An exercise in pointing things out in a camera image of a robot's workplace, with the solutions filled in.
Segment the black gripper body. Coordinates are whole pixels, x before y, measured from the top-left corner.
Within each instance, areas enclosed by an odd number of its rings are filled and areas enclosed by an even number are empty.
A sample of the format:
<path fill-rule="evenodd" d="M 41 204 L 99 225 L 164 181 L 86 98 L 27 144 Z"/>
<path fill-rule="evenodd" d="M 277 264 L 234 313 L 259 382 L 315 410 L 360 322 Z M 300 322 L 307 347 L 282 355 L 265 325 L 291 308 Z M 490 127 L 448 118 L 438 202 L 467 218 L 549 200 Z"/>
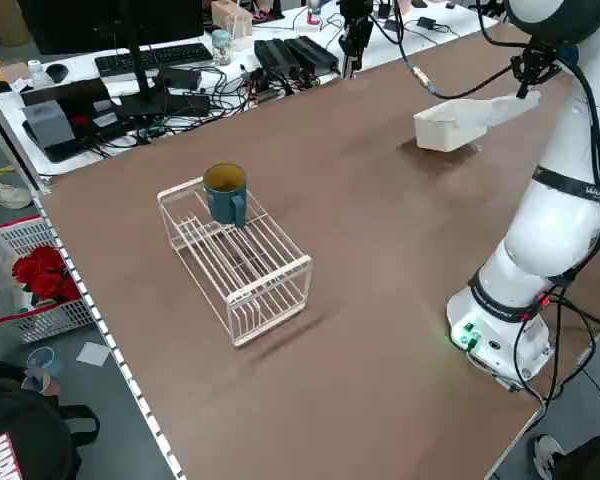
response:
<path fill-rule="evenodd" d="M 524 64 L 552 64 L 555 61 L 555 49 L 547 45 L 529 44 L 523 50 Z"/>

